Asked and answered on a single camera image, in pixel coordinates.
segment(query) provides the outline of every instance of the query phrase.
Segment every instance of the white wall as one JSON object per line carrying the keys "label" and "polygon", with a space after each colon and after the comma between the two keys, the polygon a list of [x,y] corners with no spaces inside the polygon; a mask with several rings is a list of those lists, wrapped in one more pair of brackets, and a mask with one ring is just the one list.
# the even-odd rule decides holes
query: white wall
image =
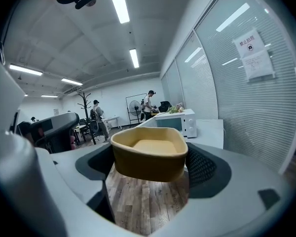
{"label": "white wall", "polygon": [[[98,100],[99,106],[105,112],[105,117],[110,118],[113,116],[119,116],[120,125],[128,125],[129,118],[127,113],[127,105],[125,98],[141,93],[148,93],[149,90],[154,90],[156,94],[151,98],[151,104],[160,106],[160,102],[164,101],[163,89],[161,86],[161,80],[159,78],[150,78],[145,80],[135,80],[125,83],[113,84],[99,89],[92,89],[86,91],[84,94],[88,95],[87,100],[91,101],[88,106],[93,107],[93,100]],[[67,111],[75,112],[79,115],[80,119],[85,119],[84,109],[81,109],[83,99],[79,95],[67,96],[61,100],[62,113]],[[117,126],[115,120],[111,121],[113,127]]]}
{"label": "white wall", "polygon": [[168,68],[170,67],[176,54],[184,44],[190,31],[194,28],[195,24],[200,19],[201,14],[206,9],[211,0],[189,0],[183,16],[180,20],[178,29],[170,45],[168,53],[163,58],[161,67],[160,78],[164,76]]}
{"label": "white wall", "polygon": [[54,109],[61,113],[61,104],[58,99],[25,97],[19,109],[29,121],[31,117],[42,120],[54,116]]}

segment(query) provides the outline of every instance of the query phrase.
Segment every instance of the ceiling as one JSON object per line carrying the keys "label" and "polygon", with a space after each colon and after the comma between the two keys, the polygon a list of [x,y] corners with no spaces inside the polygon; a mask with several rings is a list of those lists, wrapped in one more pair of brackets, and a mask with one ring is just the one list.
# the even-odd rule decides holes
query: ceiling
{"label": "ceiling", "polygon": [[[126,0],[130,22],[120,24],[112,0],[74,8],[54,0],[21,0],[8,28],[6,67],[29,96],[63,96],[82,89],[160,71],[188,0]],[[136,48],[135,69],[129,50]],[[10,63],[42,71],[38,77],[8,69]]]}

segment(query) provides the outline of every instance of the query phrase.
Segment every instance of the microwave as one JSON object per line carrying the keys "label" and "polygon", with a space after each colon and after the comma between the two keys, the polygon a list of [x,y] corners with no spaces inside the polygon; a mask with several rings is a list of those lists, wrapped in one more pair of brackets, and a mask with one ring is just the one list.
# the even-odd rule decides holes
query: microwave
{"label": "microwave", "polygon": [[182,113],[160,113],[155,116],[157,127],[172,127],[187,138],[197,137],[195,112],[186,109]]}

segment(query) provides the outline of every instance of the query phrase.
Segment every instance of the table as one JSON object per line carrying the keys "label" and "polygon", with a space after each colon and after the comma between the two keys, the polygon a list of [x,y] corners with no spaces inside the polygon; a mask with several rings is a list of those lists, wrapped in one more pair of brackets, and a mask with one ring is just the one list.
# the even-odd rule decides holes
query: table
{"label": "table", "polygon": [[111,121],[111,120],[115,119],[117,121],[117,127],[120,127],[120,129],[122,130],[122,126],[118,124],[118,118],[119,118],[119,116],[114,116],[112,118],[104,118],[102,120],[104,121],[105,126],[107,127],[108,121]]}
{"label": "table", "polygon": [[84,125],[77,125],[76,127],[75,127],[75,132],[78,132],[79,133],[79,135],[81,136],[81,134],[80,134],[80,129],[81,128],[84,128],[84,127],[86,127],[86,125],[84,124]]}

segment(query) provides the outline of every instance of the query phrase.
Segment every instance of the coat rack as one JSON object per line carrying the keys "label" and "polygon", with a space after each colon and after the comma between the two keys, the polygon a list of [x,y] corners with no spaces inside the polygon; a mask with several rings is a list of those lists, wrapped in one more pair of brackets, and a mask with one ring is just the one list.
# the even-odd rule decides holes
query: coat rack
{"label": "coat rack", "polygon": [[90,122],[89,115],[88,115],[88,110],[87,110],[87,109],[91,108],[91,106],[88,107],[88,105],[91,103],[91,101],[89,103],[87,103],[87,97],[89,95],[91,95],[91,93],[88,94],[87,96],[84,95],[84,92],[83,92],[83,96],[79,94],[79,96],[83,98],[83,105],[82,104],[79,104],[79,105],[81,105],[83,107],[81,109],[84,109],[84,111],[85,111],[85,116],[86,116],[86,120],[87,120],[86,125],[88,126],[88,128],[90,130],[90,135],[91,135],[93,143],[95,145],[96,143],[95,143],[95,140],[94,140],[93,131],[91,129],[91,122]]}

